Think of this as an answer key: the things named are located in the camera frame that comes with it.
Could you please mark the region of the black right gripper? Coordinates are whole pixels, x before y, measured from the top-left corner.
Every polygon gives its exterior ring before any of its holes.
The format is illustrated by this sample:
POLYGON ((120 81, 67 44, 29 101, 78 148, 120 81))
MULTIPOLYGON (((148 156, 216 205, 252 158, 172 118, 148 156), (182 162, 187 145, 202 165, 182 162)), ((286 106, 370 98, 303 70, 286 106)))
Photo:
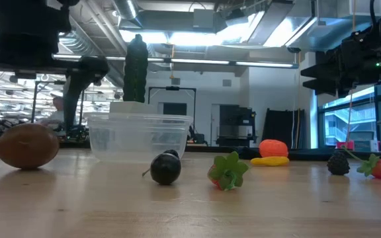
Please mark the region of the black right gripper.
POLYGON ((374 24, 351 33, 339 46, 337 62, 319 63, 301 70, 301 76, 317 78, 303 82, 302 86, 314 90, 316 95, 343 98, 360 85, 377 85, 379 74, 374 72, 374 65, 367 65, 377 56, 377 33, 374 24), (339 82, 319 78, 339 78, 339 82))

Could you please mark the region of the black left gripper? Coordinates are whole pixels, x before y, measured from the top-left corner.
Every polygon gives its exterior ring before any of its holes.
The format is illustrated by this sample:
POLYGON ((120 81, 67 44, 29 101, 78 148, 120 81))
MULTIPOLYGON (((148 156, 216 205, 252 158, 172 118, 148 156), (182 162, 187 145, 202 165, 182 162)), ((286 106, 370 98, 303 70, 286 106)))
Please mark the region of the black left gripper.
POLYGON ((59 33, 70 33, 69 8, 78 0, 58 0, 59 9, 42 0, 0 0, 0 71, 65 74, 63 115, 65 130, 73 127, 77 102, 91 84, 109 71, 104 57, 83 56, 79 61, 53 58, 59 33))

